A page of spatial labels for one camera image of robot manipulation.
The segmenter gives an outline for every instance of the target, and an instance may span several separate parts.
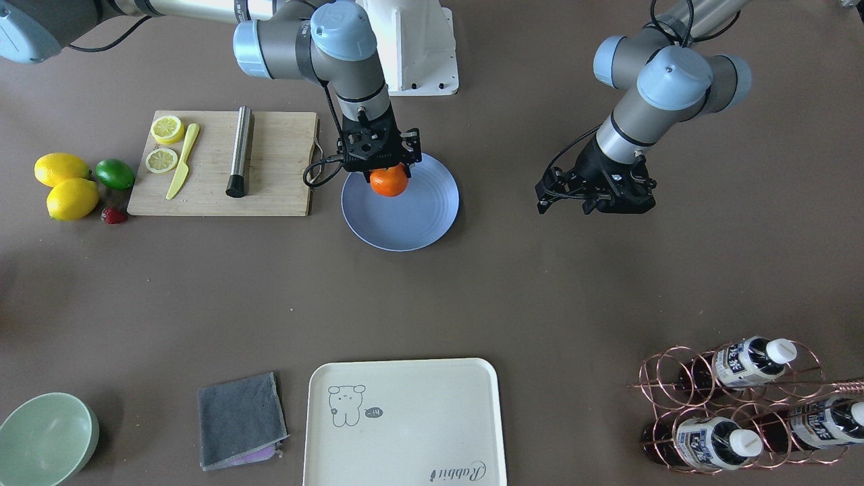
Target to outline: bear drawing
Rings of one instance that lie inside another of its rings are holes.
[[[360,422],[360,405],[363,404],[364,385],[349,385],[346,387],[330,387],[330,413],[333,415],[333,425],[353,427]]]

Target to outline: blue plate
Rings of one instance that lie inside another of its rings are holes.
[[[390,252],[410,252],[435,243],[453,225],[459,190],[450,171],[427,154],[411,168],[408,188],[386,197],[353,172],[342,187],[342,214],[361,240]]]

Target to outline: green bowl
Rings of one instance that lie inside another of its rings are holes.
[[[87,464],[99,439],[96,415],[68,393],[46,393],[0,425],[0,486],[56,486]]]

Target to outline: table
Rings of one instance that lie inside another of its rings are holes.
[[[634,34],[649,2],[444,5],[459,93],[393,105],[462,199],[452,229],[413,253],[351,233],[344,176],[315,191],[305,218],[48,218],[36,158],[134,165],[159,109],[314,111],[334,150],[321,89],[247,77],[233,26],[160,18],[103,54],[0,60],[0,416],[50,391],[89,403],[103,435],[70,485],[300,484],[317,367],[465,356],[498,371],[510,484],[716,483],[726,479],[671,474],[637,446],[651,408],[626,386],[645,357],[761,334],[806,342],[829,377],[862,374],[855,13],[753,2],[699,49],[746,58],[753,91],[648,154],[658,206],[584,216],[562,201],[540,216],[545,164],[623,94],[594,78],[595,49]],[[129,24],[109,21],[78,44],[104,45]],[[196,391],[270,370],[291,432],[285,457],[202,472]],[[862,453],[726,478],[852,483]]]

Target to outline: lemon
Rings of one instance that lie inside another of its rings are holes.
[[[52,188],[66,179],[87,178],[90,175],[90,168],[78,156],[54,153],[40,157],[33,167],[33,173],[39,182]]]
[[[180,142],[185,131],[183,122],[174,115],[159,117],[153,121],[153,125],[150,127],[150,133],[153,134],[156,142],[165,145]]]
[[[79,177],[66,179],[48,194],[48,214],[61,221],[78,220],[90,214],[99,202],[94,181]]]
[[[147,170],[154,174],[168,172],[177,166],[177,152],[171,149],[156,149],[144,158]]]

